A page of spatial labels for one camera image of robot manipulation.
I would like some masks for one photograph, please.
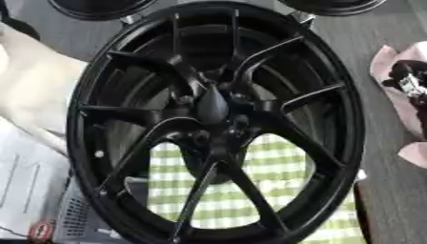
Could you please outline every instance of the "checkered tablecloth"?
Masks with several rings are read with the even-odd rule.
[[[314,166],[300,148],[276,135],[258,137],[249,147],[244,170],[275,210],[290,203],[304,188]],[[181,152],[173,144],[152,150],[148,206],[175,221],[194,183]],[[253,203],[232,182],[212,185],[194,212],[192,225],[216,229],[243,226],[259,219]],[[352,193],[334,215],[302,243],[366,243],[356,217]]]

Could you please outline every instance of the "black wheel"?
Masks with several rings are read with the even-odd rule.
[[[296,10],[317,15],[343,16],[363,13],[387,0],[280,0]]]
[[[259,89],[273,98],[262,99]],[[160,93],[166,99],[154,110]],[[290,116],[301,110],[315,117],[313,130],[304,117]],[[147,16],[96,55],[74,92],[67,137],[83,193],[134,243],[295,243],[351,189],[363,152],[362,115],[341,62],[293,18],[246,4],[194,3]],[[241,168],[248,145],[266,133],[315,162],[305,188],[278,212]],[[150,177],[151,148],[162,142],[180,148],[195,178],[176,222],[151,212],[124,182]],[[193,227],[201,195],[228,181],[251,199],[259,221]]]
[[[49,0],[51,5],[69,17],[101,21],[114,20],[139,12],[157,0]]]

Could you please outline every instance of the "black object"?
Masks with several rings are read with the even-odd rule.
[[[387,0],[280,0],[296,10],[317,15],[352,15],[371,10]]]
[[[215,104],[217,121],[203,123],[200,110]],[[265,133],[315,162],[304,190],[278,212],[241,168],[248,145]],[[296,243],[352,188],[364,121],[349,73],[317,35],[274,11],[210,2],[152,13],[113,38],[73,94],[67,139],[84,195],[134,243]],[[150,179],[150,149],[167,141],[195,175],[176,222],[149,211],[125,185],[128,177]],[[201,195],[228,180],[252,200],[259,221],[192,227]]]
[[[114,20],[141,11],[157,0],[49,0],[62,13],[82,20]]]
[[[23,21],[13,19],[10,17],[9,9],[8,9],[8,6],[6,5],[5,0],[0,0],[0,14],[1,14],[1,21],[3,23],[16,29],[17,31],[25,33],[26,35],[36,40],[40,40],[40,35],[37,32],[37,30],[35,30],[35,28],[33,28],[32,26],[30,26],[29,24]]]
[[[406,94],[417,110],[422,134],[427,138],[427,63],[417,60],[397,61],[383,86],[393,87]]]

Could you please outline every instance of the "pink cloth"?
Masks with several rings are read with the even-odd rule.
[[[397,53],[389,46],[384,46],[376,54],[371,64],[370,73],[393,102],[396,112],[405,127],[419,142],[409,144],[400,150],[398,155],[407,161],[427,169],[427,142],[422,136],[421,124],[417,118],[416,109],[410,104],[404,93],[394,88],[386,88],[380,83],[390,79],[389,72],[398,60],[419,60],[427,62],[427,41],[415,43],[412,47]]]

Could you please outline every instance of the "red circular sticker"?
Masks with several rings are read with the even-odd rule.
[[[46,241],[51,239],[52,234],[53,225],[45,221],[40,221],[31,226],[29,236],[32,240]]]

